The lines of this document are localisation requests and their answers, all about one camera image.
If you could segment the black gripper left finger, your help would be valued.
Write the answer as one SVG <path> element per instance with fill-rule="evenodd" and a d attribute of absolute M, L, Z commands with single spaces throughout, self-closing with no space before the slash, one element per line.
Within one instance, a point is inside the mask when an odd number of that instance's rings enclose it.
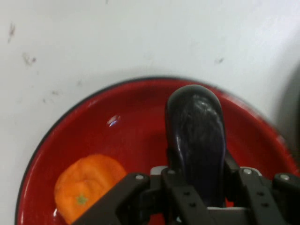
<path fill-rule="evenodd" d="M 131 173 L 80 216 L 76 225 L 145 225 L 163 214 L 166 225 L 209 225 L 209 210 L 195 181 L 210 149 L 168 149 L 170 168 L 158 175 Z"/>

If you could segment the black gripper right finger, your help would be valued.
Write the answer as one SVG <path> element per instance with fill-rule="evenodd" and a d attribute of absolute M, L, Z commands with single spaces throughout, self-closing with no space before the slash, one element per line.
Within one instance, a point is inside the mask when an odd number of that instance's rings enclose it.
<path fill-rule="evenodd" d="M 272 180 L 251 167 L 240 167 L 227 152 L 224 162 L 224 193 L 236 207 L 249 210 L 254 225 L 300 223 L 300 178 L 277 173 Z"/>

